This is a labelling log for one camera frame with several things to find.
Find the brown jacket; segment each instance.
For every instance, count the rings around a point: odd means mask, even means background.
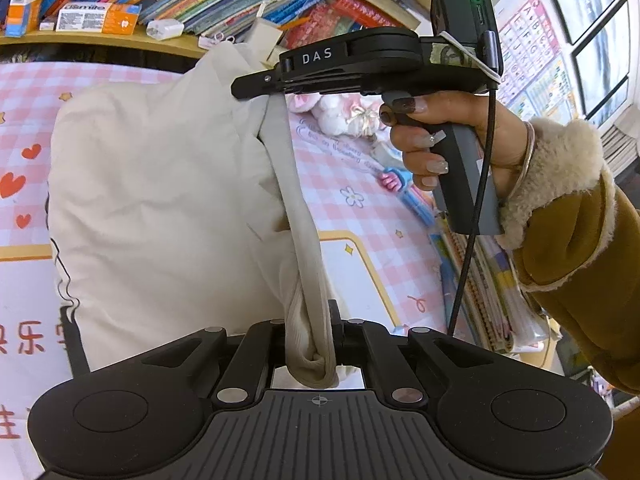
[[[532,121],[536,151],[502,210],[520,282],[616,387],[640,394],[640,217],[583,121]],[[598,468],[640,479],[640,408],[614,425]]]

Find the long fingernail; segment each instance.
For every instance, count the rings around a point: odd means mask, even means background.
[[[449,164],[446,160],[428,160],[425,167],[431,173],[439,175],[449,173]]]
[[[446,134],[442,130],[434,133],[433,135],[424,133],[415,138],[415,147],[416,148],[432,148],[445,137],[446,137]]]
[[[392,118],[389,112],[380,112],[380,120],[387,126],[392,126],[391,124]]]
[[[424,187],[437,187],[438,179],[435,176],[424,176],[421,180]]]
[[[402,97],[393,101],[391,107],[399,114],[415,114],[427,111],[427,103],[421,97]]]

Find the hand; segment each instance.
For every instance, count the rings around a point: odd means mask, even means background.
[[[486,122],[489,98],[466,92],[436,92],[422,97],[398,99],[393,111],[408,114],[425,124],[468,124],[476,131],[480,145],[486,140]],[[391,119],[388,112],[380,114],[383,123]],[[391,129],[391,143],[402,152],[406,168],[414,174],[414,184],[425,191],[438,185],[437,177],[448,173],[449,165],[428,148],[440,141],[416,126],[396,124]],[[511,111],[496,103],[494,146],[491,165],[498,198],[506,198],[520,174],[520,165],[527,149],[527,127]]]

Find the cardboard box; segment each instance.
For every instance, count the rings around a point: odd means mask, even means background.
[[[20,38],[27,32],[37,30],[41,3],[42,0],[11,0],[6,16],[5,36]]]
[[[69,2],[58,12],[57,32],[133,34],[140,6],[101,2]]]

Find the ribbed black surface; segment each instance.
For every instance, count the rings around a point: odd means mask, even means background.
[[[418,413],[372,391],[270,390],[247,410],[215,416],[200,441],[138,480],[497,480],[460,460]],[[45,473],[42,480],[63,480]],[[566,480],[598,480],[585,470]]]

